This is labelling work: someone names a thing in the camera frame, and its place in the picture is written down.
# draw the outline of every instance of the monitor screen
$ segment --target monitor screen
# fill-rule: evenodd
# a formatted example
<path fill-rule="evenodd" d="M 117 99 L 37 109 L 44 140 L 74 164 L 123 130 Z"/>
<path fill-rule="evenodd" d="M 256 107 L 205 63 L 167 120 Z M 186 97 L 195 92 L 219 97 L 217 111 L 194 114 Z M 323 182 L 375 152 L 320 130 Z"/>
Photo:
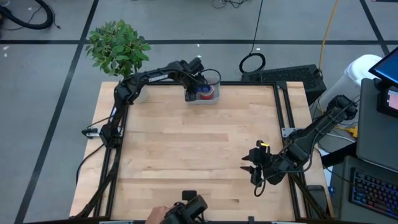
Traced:
<path fill-rule="evenodd" d="M 375 64 L 369 72 L 382 80 L 391 82 L 391 85 L 398 87 L 398 48 Z"/>

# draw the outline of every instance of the white cylinder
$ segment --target white cylinder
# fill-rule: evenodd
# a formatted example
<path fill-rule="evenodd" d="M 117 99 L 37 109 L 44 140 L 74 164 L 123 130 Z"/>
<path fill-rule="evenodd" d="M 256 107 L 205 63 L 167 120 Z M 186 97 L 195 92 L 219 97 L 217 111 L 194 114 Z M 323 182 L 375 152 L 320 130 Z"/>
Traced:
<path fill-rule="evenodd" d="M 361 82 L 364 78 L 374 79 L 377 78 L 373 74 L 369 73 L 369 69 L 381 60 L 379 56 L 376 55 L 363 55 L 360 58 L 352 62 L 344 70 L 344 75 L 320 98 L 320 106 L 323 111 L 326 110 L 328 103 L 336 95 L 345 95 L 349 99 L 357 101 L 359 100 L 361 94 Z M 359 116 L 359 102 L 358 102 L 358 113 L 351 121 L 342 122 L 344 124 L 351 124 L 353 122 L 358 122 Z"/>

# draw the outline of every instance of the black metal frame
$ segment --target black metal frame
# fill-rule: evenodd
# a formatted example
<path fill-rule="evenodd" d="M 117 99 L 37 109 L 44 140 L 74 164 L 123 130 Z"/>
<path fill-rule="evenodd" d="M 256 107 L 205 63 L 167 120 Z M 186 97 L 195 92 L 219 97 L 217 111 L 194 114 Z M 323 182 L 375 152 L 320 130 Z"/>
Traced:
<path fill-rule="evenodd" d="M 177 82 L 158 82 L 152 85 L 179 85 Z M 280 136 L 282 137 L 282 128 L 285 127 L 284 123 L 284 117 L 282 113 L 282 105 L 280 103 L 280 98 L 279 98 L 279 87 L 282 89 L 283 94 L 284 94 L 284 101 L 285 101 L 285 106 L 286 106 L 286 111 L 287 111 L 287 119 L 289 120 L 289 126 L 291 128 L 294 128 L 294 119 L 293 119 L 293 112 L 292 108 L 290 105 L 290 99 L 289 99 L 289 94 L 287 92 L 287 85 L 286 82 L 262 82 L 262 83 L 252 83 L 252 82 L 221 82 L 221 85 L 236 85 L 236 86 L 253 86 L 253 85 L 260 85 L 260 86 L 272 86 L 274 89 L 274 97 L 275 97 L 275 104 L 276 104 L 276 110 L 278 114 L 278 121 L 279 121 L 279 130 L 280 130 Z M 124 138 L 124 130 L 126 127 L 126 121 L 127 121 L 127 112 L 123 116 L 123 120 L 121 123 L 121 127 L 123 128 L 123 136 L 122 140 Z M 120 156 L 121 150 L 123 148 L 123 145 L 121 144 L 121 147 L 116 148 L 116 154 Z M 101 185 L 106 177 L 106 174 L 108 172 L 108 167 L 109 167 L 109 162 L 110 162 L 110 155 L 111 155 L 111 150 L 112 149 L 106 149 L 105 156 L 104 156 L 104 162 L 102 166 L 102 171 L 101 171 L 101 177 L 99 184 Z M 304 174 L 299 175 L 300 180 L 305 184 L 305 176 Z M 109 186 L 109 197 L 108 201 L 106 203 L 106 213 L 105 216 L 110 219 L 111 213 L 112 213 L 112 206 L 113 206 L 113 198 L 114 198 L 114 192 L 116 190 L 116 181 L 118 179 L 118 170 L 116 171 L 116 175 L 114 176 L 112 182 L 110 183 Z M 293 205 L 293 211 L 294 211 L 294 217 L 295 220 L 298 220 L 302 218 L 300 216 L 300 207 L 299 207 L 299 200 L 297 198 L 297 192 L 295 188 L 295 184 L 292 180 L 292 177 L 289 176 L 289 185 L 290 185 L 290 194 L 292 197 L 292 205 Z M 306 214 L 308 217 L 308 212 L 309 212 L 309 205 L 304 199 L 304 204 L 305 204 L 305 210 Z M 100 210 L 101 210 L 101 204 L 102 204 L 102 199 L 99 199 L 94 210 L 93 217 L 98 217 L 100 215 Z M 142 220 L 135 220 L 134 223 L 137 222 L 144 222 Z M 225 223 L 234 223 L 234 224 L 246 224 L 247 222 L 241 222 L 241 221 L 236 221 L 236 222 L 212 222 L 212 223 L 219 223 L 219 224 L 225 224 Z M 263 224 L 263 223 L 270 223 L 270 222 L 255 222 L 256 224 Z"/>

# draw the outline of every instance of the black floor line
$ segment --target black floor line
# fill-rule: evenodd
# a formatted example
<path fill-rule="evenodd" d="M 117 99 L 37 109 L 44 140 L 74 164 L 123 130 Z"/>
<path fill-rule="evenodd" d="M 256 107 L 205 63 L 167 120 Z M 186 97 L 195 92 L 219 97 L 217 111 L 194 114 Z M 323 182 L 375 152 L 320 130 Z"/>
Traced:
<path fill-rule="evenodd" d="M 383 50 L 384 55 L 388 55 L 390 53 L 390 51 L 388 50 L 387 44 L 383 39 L 383 36 L 380 33 L 379 28 L 377 27 L 376 21 L 374 20 L 372 13 L 368 7 L 368 5 L 366 4 L 365 0 L 359 0 L 363 11 L 365 12 L 366 17 L 368 18 L 368 21 L 372 27 L 372 30 L 374 32 L 374 35 L 376 35 L 377 40 L 380 42 L 381 45 L 381 49 Z"/>
<path fill-rule="evenodd" d="M 53 114 L 51 122 L 50 122 L 50 126 L 45 135 L 42 148 L 40 149 L 39 157 L 37 158 L 32 176 L 30 177 L 30 181 L 28 183 L 28 186 L 27 186 L 25 194 L 24 194 L 24 198 L 22 199 L 22 203 L 19 207 L 17 217 L 14 222 L 15 224 L 20 224 L 20 223 L 24 222 L 24 219 L 25 219 L 25 216 L 27 213 L 27 209 L 29 207 L 30 201 L 32 200 L 32 196 L 33 196 L 34 190 L 36 188 L 37 182 L 39 180 L 40 173 L 42 171 L 45 158 L 49 151 L 51 140 L 53 138 L 55 129 L 57 128 L 58 120 L 60 118 L 63 104 L 65 103 L 65 99 L 67 97 L 68 90 L 69 90 L 70 84 L 72 82 L 72 78 L 75 73 L 76 66 L 77 66 L 77 63 L 78 63 L 80 55 L 81 55 L 81 51 L 83 50 L 83 40 L 87 36 L 88 30 L 90 28 L 91 22 L 94 17 L 95 9 L 98 5 L 98 1 L 99 0 L 94 0 L 93 5 L 90 10 L 90 13 L 88 14 L 88 18 L 87 18 L 85 27 L 83 29 L 83 33 L 81 34 L 81 38 L 80 38 L 80 40 L 82 40 L 82 41 L 78 44 L 75 55 L 73 56 L 73 59 L 72 59 L 72 62 L 71 62 L 71 65 L 70 65 L 70 68 L 68 71 L 68 75 L 63 84 L 60 97 L 58 99 L 54 114 Z"/>
<path fill-rule="evenodd" d="M 253 40 L 147 40 L 149 44 L 252 44 Z M 80 40 L 0 40 L 0 44 L 79 44 Z M 386 44 L 398 44 L 398 40 L 387 40 Z M 256 40 L 256 44 L 272 45 L 320 45 L 322 40 Z M 326 45 L 378 45 L 379 40 L 327 40 Z"/>

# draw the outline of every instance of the yellow cable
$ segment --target yellow cable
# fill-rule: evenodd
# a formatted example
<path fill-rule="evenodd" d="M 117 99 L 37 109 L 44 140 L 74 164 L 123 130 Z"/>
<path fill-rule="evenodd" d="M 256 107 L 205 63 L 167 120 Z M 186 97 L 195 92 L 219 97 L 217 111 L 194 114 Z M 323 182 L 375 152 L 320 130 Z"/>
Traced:
<path fill-rule="evenodd" d="M 329 18 L 328 27 L 326 28 L 325 36 L 323 37 L 322 46 L 321 46 L 321 53 L 319 55 L 319 69 L 322 68 L 323 48 L 325 47 L 325 42 L 326 42 L 326 38 L 328 37 L 328 34 L 329 34 L 329 29 L 330 29 L 330 26 L 331 26 L 331 22 L 333 21 L 333 18 L 335 17 L 335 12 L 336 12 L 336 9 L 337 9 L 337 5 L 338 5 L 338 0 L 336 0 L 336 2 L 335 2 L 335 6 L 333 7 L 333 10 L 331 12 L 331 16 Z M 319 103 L 319 101 L 320 101 L 320 97 L 318 97 L 318 106 L 319 106 L 319 110 L 323 114 L 323 109 L 322 109 L 322 106 Z"/>

